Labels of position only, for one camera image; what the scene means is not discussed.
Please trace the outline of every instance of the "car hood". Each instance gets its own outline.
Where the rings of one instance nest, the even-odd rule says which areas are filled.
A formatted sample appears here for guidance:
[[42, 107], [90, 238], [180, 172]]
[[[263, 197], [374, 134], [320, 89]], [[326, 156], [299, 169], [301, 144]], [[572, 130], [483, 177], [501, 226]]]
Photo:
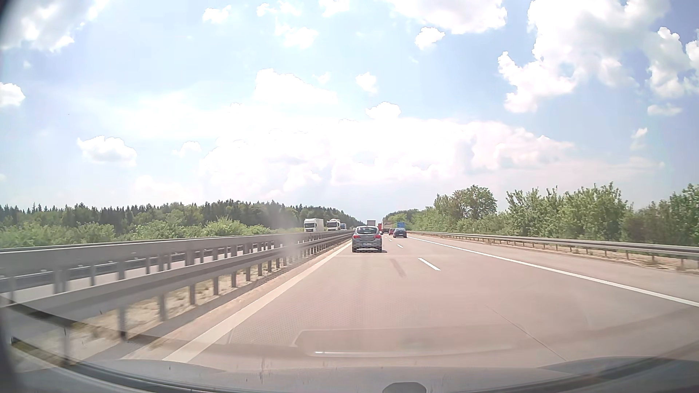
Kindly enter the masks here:
[[536, 369], [347, 367], [228, 372], [160, 360], [122, 359], [22, 374], [35, 392], [91, 392], [96, 381], [150, 392], [456, 393], [680, 392], [699, 387], [699, 362], [605, 357]]

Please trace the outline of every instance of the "metal guardrail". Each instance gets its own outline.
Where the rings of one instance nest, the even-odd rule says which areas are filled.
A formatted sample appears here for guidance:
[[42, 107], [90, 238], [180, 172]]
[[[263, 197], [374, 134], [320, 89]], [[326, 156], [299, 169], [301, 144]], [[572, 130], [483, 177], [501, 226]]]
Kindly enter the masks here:
[[283, 243], [298, 243], [330, 236], [328, 232], [292, 234], [264, 234], [252, 236], [221, 236], [210, 238], [168, 239], [97, 243], [91, 245], [64, 245], [42, 248], [14, 248], [0, 250], [0, 293], [9, 293], [30, 287], [53, 284], [53, 292], [67, 290], [67, 283], [89, 278], [95, 285], [97, 276], [133, 269], [163, 266], [170, 269], [173, 262], [194, 264], [196, 259], [213, 257], [214, 251], [228, 257], [229, 253], [243, 251], [245, 244], [262, 250]]
[[[172, 255], [174, 252], [184, 251], [186, 261], [191, 263], [178, 269], [167, 270], [165, 264], [162, 263], [162, 258], [159, 258], [157, 272], [124, 278], [124, 271], [121, 270], [119, 271], [119, 280], [79, 290], [62, 291], [24, 303], [12, 303], [5, 306], [4, 309], [12, 318], [10, 325], [15, 328], [21, 326], [20, 331], [25, 337], [37, 336], [53, 330], [56, 325], [69, 328], [74, 322], [102, 315], [110, 310], [118, 310], [118, 330], [122, 339], [125, 339], [127, 337], [127, 308], [133, 303], [157, 298], [159, 316], [164, 321], [168, 319], [166, 307], [166, 294], [168, 292], [188, 287], [189, 303], [194, 305], [196, 304], [195, 284], [197, 283], [211, 280], [214, 295], [218, 295], [220, 276], [231, 274], [231, 286], [237, 287], [236, 275], [239, 270], [244, 270], [246, 281], [251, 281], [251, 268], [254, 265], [257, 265], [258, 276], [261, 276], [264, 263], [267, 263], [267, 270], [271, 272], [273, 263], [276, 264], [277, 268], [280, 268], [294, 259], [304, 258], [329, 246], [342, 243], [351, 235], [352, 231], [331, 231], [278, 234], [270, 237], [265, 237], [267, 235], [239, 236], [236, 238], [237, 241], [245, 241], [245, 243], [242, 244], [243, 254], [236, 256], [222, 255], [222, 251], [227, 247], [237, 247], [237, 245], [228, 245], [231, 238], [157, 242], [147, 245], [142, 243], [119, 244], [109, 245], [106, 248], [95, 246], [93, 249], [82, 247], [79, 249], [46, 250], [50, 252], [49, 254], [42, 250], [30, 251], [23, 260], [16, 261], [15, 265], [9, 266], [11, 271], [21, 271], [20, 264], [24, 261], [30, 262], [28, 266], [34, 266], [33, 264], [40, 260], [33, 256], [34, 253], [41, 253], [42, 257], [47, 258], [47, 263], [44, 266], [59, 271], [72, 266], [71, 261], [77, 256], [86, 260], [103, 260], [106, 257], [99, 255], [107, 255], [107, 257], [118, 259], [117, 263], [124, 266], [125, 258], [129, 255], [146, 256], [145, 259], [148, 260], [152, 258], [151, 255], [163, 256], [167, 255], [168, 252], [169, 255]], [[254, 242], [258, 245], [257, 252], [252, 252]], [[198, 249], [212, 250], [212, 260], [194, 264], [193, 251]], [[48, 323], [36, 323], [37, 320]]]
[[480, 234], [455, 234], [449, 232], [427, 232], [427, 231], [408, 231], [410, 234], [425, 235], [425, 236], [436, 236], [441, 238], [456, 238], [461, 240], [469, 241], [479, 241], [483, 243], [499, 243], [503, 242], [506, 244], [512, 243], [517, 245], [518, 243], [531, 244], [534, 247], [535, 244], [543, 245], [545, 249], [547, 245], [553, 246], [558, 250], [559, 246], [568, 247], [570, 251], [572, 248], [583, 248], [585, 252], [588, 253], [589, 250], [603, 250], [605, 256], [607, 256], [607, 251], [622, 251], [626, 253], [626, 259], [629, 259], [629, 253], [651, 255], [655, 259], [656, 255], [667, 255], [672, 257], [679, 257], [682, 259], [682, 265], [684, 265], [684, 259], [699, 259], [699, 247], [692, 247], [688, 245], [665, 245], [665, 244], [651, 244], [651, 243], [624, 243], [618, 241], [590, 241], [590, 240], [580, 240], [580, 239], [564, 239], [564, 238], [535, 238], [535, 237], [523, 237], [523, 236], [502, 236], [502, 235], [480, 235]]

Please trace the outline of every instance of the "white dashed line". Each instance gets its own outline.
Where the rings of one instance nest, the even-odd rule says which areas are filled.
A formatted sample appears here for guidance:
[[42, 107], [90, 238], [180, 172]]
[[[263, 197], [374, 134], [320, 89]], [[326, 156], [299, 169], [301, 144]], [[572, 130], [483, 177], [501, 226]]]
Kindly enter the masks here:
[[434, 266], [433, 264], [427, 262], [426, 260], [424, 260], [424, 259], [422, 259], [422, 258], [418, 258], [418, 259], [421, 260], [421, 261], [423, 261], [427, 266], [430, 266], [432, 269], [435, 269], [435, 270], [442, 270], [442, 269], [440, 269], [440, 268]]
[[682, 299], [682, 298], [679, 298], [679, 297], [674, 297], [674, 296], [670, 296], [670, 295], [666, 295], [666, 294], [661, 294], [661, 293], [658, 293], [658, 292], [653, 292], [653, 291], [648, 291], [648, 290], [644, 290], [644, 289], [641, 289], [641, 288], [631, 287], [631, 286], [629, 286], [629, 285], [614, 283], [614, 282], [612, 282], [612, 281], [601, 280], [601, 279], [599, 279], [599, 278], [583, 276], [582, 274], [575, 274], [575, 273], [571, 273], [571, 272], [569, 272], [569, 271], [563, 271], [563, 270], [553, 269], [553, 268], [546, 267], [546, 266], [539, 266], [539, 265], [535, 265], [535, 264], [530, 264], [530, 263], [527, 263], [527, 262], [518, 261], [518, 260], [516, 260], [516, 259], [510, 259], [510, 258], [505, 258], [505, 257], [499, 257], [499, 256], [497, 256], [497, 255], [486, 254], [485, 252], [478, 252], [478, 251], [468, 250], [468, 249], [466, 249], [466, 248], [456, 247], [456, 246], [453, 246], [453, 245], [448, 245], [448, 244], [443, 244], [443, 243], [437, 243], [436, 241], [429, 241], [429, 240], [424, 240], [424, 239], [420, 239], [420, 238], [413, 238], [413, 239], [419, 240], [419, 241], [426, 241], [427, 243], [443, 245], [443, 246], [445, 246], [445, 247], [455, 248], [455, 249], [461, 250], [461, 251], [472, 252], [472, 253], [474, 253], [474, 254], [484, 255], [484, 256], [486, 256], [486, 257], [493, 257], [493, 258], [501, 259], [501, 260], [503, 260], [503, 261], [514, 262], [515, 264], [521, 264], [521, 265], [524, 265], [524, 266], [535, 267], [535, 268], [537, 268], [537, 269], [552, 271], [552, 272], [554, 272], [554, 273], [565, 274], [566, 276], [570, 276], [570, 277], [582, 278], [583, 280], [589, 280], [589, 281], [593, 281], [593, 282], [595, 282], [595, 283], [600, 283], [600, 284], [604, 284], [604, 285], [610, 285], [610, 286], [612, 286], [612, 287], [617, 287], [617, 288], [621, 288], [621, 289], [624, 289], [624, 290], [630, 290], [630, 291], [638, 292], [638, 293], [640, 293], [640, 294], [647, 294], [647, 295], [659, 297], [659, 298], [665, 299], [665, 300], [676, 301], [677, 303], [686, 304], [687, 306], [699, 307], [699, 302], [697, 302], [697, 301]]

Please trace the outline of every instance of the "car rear window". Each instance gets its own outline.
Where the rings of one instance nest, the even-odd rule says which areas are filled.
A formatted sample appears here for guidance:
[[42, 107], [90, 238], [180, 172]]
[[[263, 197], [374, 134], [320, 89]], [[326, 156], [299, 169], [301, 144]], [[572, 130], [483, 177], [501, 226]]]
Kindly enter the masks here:
[[360, 235], [373, 235], [379, 231], [378, 228], [372, 228], [372, 227], [363, 227], [363, 228], [357, 228], [356, 232], [357, 234]]

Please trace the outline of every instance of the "white truck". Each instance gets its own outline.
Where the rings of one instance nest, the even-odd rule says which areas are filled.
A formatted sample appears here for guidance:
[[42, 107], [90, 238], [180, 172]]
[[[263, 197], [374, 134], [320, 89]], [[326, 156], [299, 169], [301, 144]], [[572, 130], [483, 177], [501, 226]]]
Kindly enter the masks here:
[[322, 218], [306, 218], [303, 221], [304, 232], [325, 232], [325, 221]]
[[328, 230], [329, 231], [339, 231], [340, 230], [340, 220], [337, 218], [332, 218], [328, 220]]

